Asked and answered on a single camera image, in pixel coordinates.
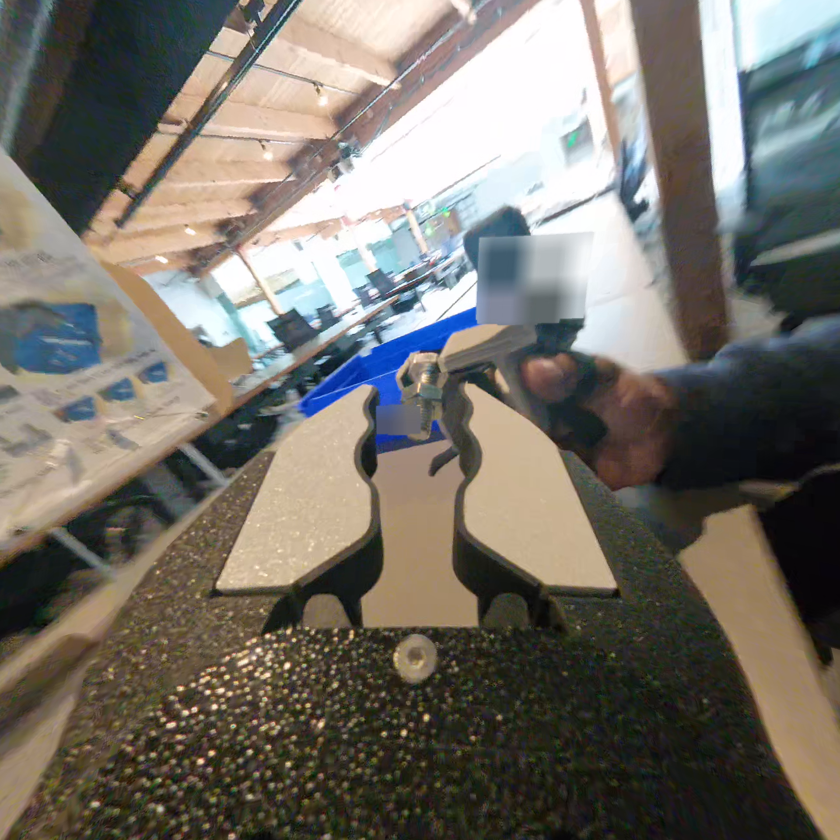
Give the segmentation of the black ceiling rail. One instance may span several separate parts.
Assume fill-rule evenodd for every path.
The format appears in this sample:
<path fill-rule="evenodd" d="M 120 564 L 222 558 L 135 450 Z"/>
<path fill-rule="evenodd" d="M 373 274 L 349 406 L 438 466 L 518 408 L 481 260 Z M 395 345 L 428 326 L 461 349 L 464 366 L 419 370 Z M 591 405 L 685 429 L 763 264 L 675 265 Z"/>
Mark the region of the black ceiling rail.
<path fill-rule="evenodd" d="M 132 217 L 139 212 L 142 205 L 146 203 L 156 188 L 168 176 L 174 165 L 211 122 L 212 117 L 225 105 L 243 79 L 255 67 L 259 58 L 266 52 L 279 32 L 289 23 L 301 3 L 302 1 L 276 2 L 266 16 L 259 20 L 253 34 L 248 35 L 245 46 L 231 60 L 219 82 L 208 93 L 184 129 L 177 135 L 172 147 L 155 166 L 142 186 L 129 192 L 129 204 L 115 220 L 118 229 L 124 228 Z"/>

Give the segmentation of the black mesh office chair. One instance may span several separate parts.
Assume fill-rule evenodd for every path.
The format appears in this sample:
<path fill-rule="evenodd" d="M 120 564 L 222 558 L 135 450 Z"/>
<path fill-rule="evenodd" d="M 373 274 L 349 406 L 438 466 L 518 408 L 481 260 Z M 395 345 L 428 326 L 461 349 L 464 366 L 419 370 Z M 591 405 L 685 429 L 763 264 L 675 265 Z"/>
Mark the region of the black mesh office chair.
<path fill-rule="evenodd" d="M 737 287 L 764 298 L 791 333 L 838 313 L 839 58 L 794 53 L 740 78 L 743 210 Z"/>

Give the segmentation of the large blue plastic bin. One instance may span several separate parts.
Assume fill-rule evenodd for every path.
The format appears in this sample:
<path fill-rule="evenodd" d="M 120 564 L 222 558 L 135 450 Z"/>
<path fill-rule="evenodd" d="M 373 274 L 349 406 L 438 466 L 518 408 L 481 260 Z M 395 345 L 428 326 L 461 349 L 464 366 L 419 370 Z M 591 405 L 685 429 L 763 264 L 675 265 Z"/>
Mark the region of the large blue plastic bin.
<path fill-rule="evenodd" d="M 366 355 L 356 354 L 303 397 L 298 410 L 306 418 L 313 417 L 361 385 L 376 388 L 382 406 L 397 404 L 401 393 L 396 373 L 407 357 L 412 352 L 441 351 L 452 333 L 476 324 L 472 307 L 391 339 Z"/>

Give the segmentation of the ceiling mounted projector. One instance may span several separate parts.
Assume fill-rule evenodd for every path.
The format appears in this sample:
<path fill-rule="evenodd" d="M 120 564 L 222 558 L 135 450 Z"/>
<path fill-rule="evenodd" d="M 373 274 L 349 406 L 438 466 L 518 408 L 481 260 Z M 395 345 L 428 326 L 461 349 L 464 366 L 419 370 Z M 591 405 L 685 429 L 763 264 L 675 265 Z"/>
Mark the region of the ceiling mounted projector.
<path fill-rule="evenodd" d="M 356 140 L 339 141 L 337 150 L 330 160 L 326 174 L 328 180 L 334 184 L 339 179 L 354 172 L 356 161 L 362 156 L 363 150 Z"/>

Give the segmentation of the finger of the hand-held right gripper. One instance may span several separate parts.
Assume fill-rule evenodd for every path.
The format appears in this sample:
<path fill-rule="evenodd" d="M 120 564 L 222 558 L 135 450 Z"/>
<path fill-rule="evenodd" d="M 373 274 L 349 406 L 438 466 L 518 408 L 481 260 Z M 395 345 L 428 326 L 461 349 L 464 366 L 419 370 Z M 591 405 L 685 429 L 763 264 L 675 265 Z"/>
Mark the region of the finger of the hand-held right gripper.
<path fill-rule="evenodd" d="M 537 342 L 534 327 L 481 324 L 453 333 L 438 355 L 438 369 L 447 375 L 491 365 L 515 370 L 522 356 Z"/>
<path fill-rule="evenodd" d="M 469 430 L 473 409 L 466 393 L 467 384 L 447 384 L 438 424 L 446 435 L 448 448 L 437 454 L 428 467 L 431 477 L 457 460 L 463 477 L 475 476 L 475 438 Z"/>

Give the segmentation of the printed instruction sheet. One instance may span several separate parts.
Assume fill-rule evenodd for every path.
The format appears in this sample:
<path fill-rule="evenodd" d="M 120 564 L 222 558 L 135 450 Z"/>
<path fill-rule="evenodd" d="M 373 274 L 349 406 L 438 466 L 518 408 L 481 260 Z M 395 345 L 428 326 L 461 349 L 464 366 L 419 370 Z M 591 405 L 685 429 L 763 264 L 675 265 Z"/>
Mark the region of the printed instruction sheet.
<path fill-rule="evenodd" d="M 67 519 L 219 404 L 26 174 L 1 155 L 2 549 Z"/>

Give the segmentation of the thick wooden post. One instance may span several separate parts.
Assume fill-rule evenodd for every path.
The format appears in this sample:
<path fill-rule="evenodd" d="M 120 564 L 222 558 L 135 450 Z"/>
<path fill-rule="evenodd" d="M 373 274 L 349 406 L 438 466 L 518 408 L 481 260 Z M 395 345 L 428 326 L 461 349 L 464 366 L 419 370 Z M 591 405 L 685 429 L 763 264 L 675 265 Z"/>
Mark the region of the thick wooden post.
<path fill-rule="evenodd" d="M 697 1 L 631 1 L 676 327 L 693 361 L 728 342 Z"/>

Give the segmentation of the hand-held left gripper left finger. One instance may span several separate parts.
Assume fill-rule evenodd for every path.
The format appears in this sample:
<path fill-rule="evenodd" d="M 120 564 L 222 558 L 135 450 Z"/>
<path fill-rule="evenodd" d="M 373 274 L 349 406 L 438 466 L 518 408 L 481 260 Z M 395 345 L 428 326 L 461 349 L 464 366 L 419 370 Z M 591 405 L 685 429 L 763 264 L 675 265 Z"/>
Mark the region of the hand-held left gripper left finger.
<path fill-rule="evenodd" d="M 220 571 L 221 596 L 277 598 L 269 627 L 301 624 L 312 599 L 339 604 L 363 626 L 362 599 L 382 575 L 375 409 L 360 385 L 298 423 L 277 444 Z"/>

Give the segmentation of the wooden clipboard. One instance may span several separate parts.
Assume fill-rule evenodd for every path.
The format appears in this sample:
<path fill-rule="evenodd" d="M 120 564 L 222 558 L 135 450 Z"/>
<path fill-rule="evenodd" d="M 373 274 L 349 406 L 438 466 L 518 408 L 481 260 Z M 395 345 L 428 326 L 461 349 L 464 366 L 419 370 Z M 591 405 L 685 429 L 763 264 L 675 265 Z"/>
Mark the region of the wooden clipboard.
<path fill-rule="evenodd" d="M 218 417 L 228 415 L 234 406 L 234 389 L 210 350 L 198 342 L 191 331 L 143 278 L 131 269 L 116 266 L 107 261 L 100 260 L 99 265 L 110 274 L 122 291 L 141 310 L 161 340 L 193 378 L 212 395 L 213 414 Z"/>

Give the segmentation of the row of black office chairs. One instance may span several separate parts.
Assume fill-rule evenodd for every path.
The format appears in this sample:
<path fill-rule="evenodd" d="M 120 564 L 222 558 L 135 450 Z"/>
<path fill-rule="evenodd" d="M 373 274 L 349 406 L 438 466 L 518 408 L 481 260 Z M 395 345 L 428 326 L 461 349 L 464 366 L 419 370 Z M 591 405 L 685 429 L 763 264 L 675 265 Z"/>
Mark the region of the row of black office chairs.
<path fill-rule="evenodd" d="M 434 275 L 434 269 L 428 267 L 410 269 L 400 276 L 391 276 L 378 269 L 366 277 L 362 286 L 352 289 L 351 304 L 347 308 L 320 307 L 315 322 L 291 309 L 269 321 L 268 325 L 288 352 L 341 330 L 350 335 L 366 330 L 373 333 L 378 343 L 383 343 L 382 331 L 386 326 L 415 308 L 425 309 L 421 287 Z"/>

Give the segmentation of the person's right forearm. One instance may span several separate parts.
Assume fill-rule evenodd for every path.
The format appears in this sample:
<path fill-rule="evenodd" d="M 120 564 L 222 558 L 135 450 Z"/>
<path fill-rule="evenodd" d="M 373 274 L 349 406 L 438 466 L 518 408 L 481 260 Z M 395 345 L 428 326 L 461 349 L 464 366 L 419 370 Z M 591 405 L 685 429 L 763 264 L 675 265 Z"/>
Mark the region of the person's right forearm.
<path fill-rule="evenodd" d="M 730 345 L 657 373 L 675 399 L 657 482 L 672 490 L 794 481 L 838 464 L 839 319 Z"/>

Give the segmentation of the thin wooden post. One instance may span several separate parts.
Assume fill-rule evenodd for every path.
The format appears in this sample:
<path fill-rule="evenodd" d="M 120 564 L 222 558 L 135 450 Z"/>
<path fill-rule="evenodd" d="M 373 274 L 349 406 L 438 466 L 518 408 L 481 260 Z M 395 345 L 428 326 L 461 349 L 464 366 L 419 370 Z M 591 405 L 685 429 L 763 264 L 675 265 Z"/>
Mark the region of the thin wooden post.
<path fill-rule="evenodd" d="M 603 45 L 602 30 L 594 1 L 580 1 L 584 27 L 589 40 L 595 81 L 598 87 L 605 128 L 610 141 L 616 168 L 622 163 L 623 138 L 620 122 L 613 102 L 613 90 L 606 67 L 606 53 Z"/>

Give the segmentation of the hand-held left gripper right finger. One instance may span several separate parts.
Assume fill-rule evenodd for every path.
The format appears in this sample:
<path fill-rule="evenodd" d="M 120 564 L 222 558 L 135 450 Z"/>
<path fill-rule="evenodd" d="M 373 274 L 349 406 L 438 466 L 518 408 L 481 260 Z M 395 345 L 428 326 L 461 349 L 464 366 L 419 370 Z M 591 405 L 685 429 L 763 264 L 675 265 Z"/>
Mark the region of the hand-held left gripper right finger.
<path fill-rule="evenodd" d="M 533 627 L 558 627 L 556 597 L 607 600 L 616 577 L 564 459 L 538 427 L 477 384 L 458 387 L 453 567 L 479 623 L 514 598 Z"/>

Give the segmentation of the person's right hand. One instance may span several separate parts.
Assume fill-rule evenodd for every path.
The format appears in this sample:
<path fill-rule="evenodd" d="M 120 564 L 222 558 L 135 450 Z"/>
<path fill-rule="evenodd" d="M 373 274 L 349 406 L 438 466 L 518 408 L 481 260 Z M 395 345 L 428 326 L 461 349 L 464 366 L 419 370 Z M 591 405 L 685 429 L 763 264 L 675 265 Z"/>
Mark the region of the person's right hand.
<path fill-rule="evenodd" d="M 608 489 L 648 485 L 661 473 L 669 455 L 676 398 L 659 378 L 602 356 L 572 353 L 527 358 L 520 374 L 553 418 L 548 431 L 552 441 L 577 455 Z M 597 444 L 587 444 L 558 417 L 557 406 L 572 397 L 605 427 Z"/>

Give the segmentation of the person's torso in zip hoodie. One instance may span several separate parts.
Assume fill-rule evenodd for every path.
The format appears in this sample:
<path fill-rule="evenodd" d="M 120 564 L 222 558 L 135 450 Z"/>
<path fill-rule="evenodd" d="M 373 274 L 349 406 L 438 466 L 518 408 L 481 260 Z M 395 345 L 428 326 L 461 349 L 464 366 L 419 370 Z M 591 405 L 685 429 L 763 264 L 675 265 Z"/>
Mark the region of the person's torso in zip hoodie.
<path fill-rule="evenodd" d="M 764 535 L 818 660 L 839 649 L 839 474 L 808 476 L 759 514 Z"/>

